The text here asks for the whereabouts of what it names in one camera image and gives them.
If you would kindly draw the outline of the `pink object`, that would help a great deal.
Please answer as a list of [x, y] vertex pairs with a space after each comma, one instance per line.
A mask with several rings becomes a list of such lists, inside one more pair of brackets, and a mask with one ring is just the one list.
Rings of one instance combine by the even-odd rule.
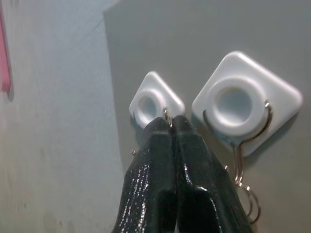
[[7, 47], [2, 0], [0, 0], [0, 91], [9, 94], [11, 83], [10, 57]]

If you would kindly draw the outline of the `white adhesive wall hook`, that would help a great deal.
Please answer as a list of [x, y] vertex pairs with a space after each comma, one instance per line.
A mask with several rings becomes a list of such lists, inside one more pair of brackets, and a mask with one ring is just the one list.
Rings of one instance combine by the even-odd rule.
[[194, 117], [234, 153], [235, 183], [242, 159], [300, 110], [301, 92], [241, 51], [228, 53], [192, 103]]
[[185, 104], [174, 90], [155, 71], [143, 78], [130, 105], [129, 113], [140, 147], [145, 128], [156, 118], [165, 121], [185, 115]]

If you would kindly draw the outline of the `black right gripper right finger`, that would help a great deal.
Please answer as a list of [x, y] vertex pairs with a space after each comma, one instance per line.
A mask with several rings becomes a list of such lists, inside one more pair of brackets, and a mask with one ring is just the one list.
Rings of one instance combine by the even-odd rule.
[[228, 172], [185, 116], [172, 127], [179, 233], [253, 233]]

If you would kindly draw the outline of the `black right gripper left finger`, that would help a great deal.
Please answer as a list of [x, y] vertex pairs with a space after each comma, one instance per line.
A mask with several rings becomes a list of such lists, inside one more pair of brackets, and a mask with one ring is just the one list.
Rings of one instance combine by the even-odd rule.
[[143, 130], [127, 169], [111, 233], [174, 233], [176, 170], [171, 128], [157, 117]]

